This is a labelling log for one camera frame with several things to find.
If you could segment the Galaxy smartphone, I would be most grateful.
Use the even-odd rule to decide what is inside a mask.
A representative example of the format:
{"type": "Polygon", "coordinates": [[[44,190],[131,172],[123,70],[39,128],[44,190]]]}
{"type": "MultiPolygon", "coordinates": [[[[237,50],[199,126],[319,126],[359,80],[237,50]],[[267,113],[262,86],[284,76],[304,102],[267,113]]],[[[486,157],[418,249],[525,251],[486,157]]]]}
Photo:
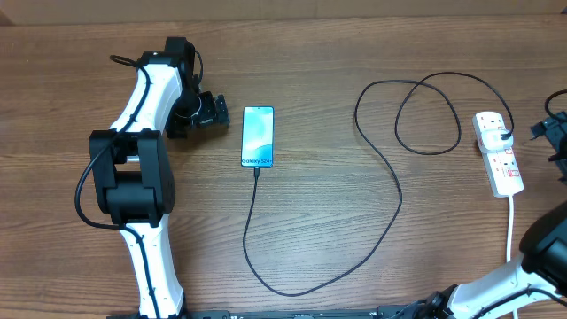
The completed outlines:
{"type": "Polygon", "coordinates": [[[241,166],[270,168],[274,164],[275,109],[247,106],[243,111],[241,166]]]}

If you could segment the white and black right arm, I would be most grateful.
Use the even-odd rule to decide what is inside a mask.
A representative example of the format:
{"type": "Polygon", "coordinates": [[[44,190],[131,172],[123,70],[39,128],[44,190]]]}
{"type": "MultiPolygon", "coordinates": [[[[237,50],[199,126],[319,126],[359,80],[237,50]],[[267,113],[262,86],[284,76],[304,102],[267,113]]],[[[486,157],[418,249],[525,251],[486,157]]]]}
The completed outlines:
{"type": "Polygon", "coordinates": [[[509,202],[506,262],[474,282],[454,284],[426,300],[378,307],[376,318],[499,318],[542,300],[566,304],[561,299],[566,294],[566,205],[539,218],[513,257],[514,196],[524,190],[513,140],[496,140],[508,131],[497,112],[477,113],[472,123],[493,195],[509,202]]]}

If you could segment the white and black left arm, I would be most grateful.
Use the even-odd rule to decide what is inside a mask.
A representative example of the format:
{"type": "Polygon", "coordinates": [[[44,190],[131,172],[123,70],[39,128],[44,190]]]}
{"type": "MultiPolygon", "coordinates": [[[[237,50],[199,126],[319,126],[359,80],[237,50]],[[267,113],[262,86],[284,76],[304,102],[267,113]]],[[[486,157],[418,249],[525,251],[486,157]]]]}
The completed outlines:
{"type": "Polygon", "coordinates": [[[186,297],[175,273],[169,215],[175,179],[166,139],[185,138],[195,128],[229,125],[224,96],[203,91],[200,53],[184,37],[169,37],[163,51],[133,60],[110,59],[135,68],[136,86],[120,117],[89,137],[90,162],[77,184],[81,203],[87,177],[94,179],[99,209],[109,230],[122,235],[136,275],[140,306],[136,318],[186,318],[186,297]]]}

